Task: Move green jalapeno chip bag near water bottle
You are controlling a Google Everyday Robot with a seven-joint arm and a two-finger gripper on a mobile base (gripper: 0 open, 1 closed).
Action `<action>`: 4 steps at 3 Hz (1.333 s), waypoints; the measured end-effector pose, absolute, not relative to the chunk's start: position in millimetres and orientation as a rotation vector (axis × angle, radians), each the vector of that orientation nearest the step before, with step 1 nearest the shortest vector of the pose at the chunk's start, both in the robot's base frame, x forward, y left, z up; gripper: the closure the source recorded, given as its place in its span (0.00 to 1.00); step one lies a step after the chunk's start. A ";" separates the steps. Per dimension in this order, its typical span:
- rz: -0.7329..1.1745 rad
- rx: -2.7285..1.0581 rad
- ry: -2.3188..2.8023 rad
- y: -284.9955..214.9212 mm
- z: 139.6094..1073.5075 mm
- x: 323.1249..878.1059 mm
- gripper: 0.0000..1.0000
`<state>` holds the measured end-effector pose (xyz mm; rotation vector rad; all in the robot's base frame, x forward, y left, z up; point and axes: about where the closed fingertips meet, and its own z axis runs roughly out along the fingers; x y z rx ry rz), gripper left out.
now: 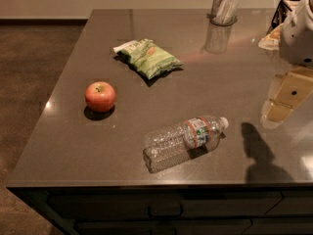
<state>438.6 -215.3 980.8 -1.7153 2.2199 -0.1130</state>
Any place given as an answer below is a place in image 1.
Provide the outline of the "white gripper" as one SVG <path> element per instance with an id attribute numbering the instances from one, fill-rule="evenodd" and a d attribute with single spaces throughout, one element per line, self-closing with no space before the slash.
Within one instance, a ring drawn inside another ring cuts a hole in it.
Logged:
<path id="1" fill-rule="evenodd" d="M 276 74 L 261 110 L 261 124 L 275 129 L 313 93 L 313 0 L 300 0 L 286 17 L 280 38 L 280 54 L 301 66 Z"/>

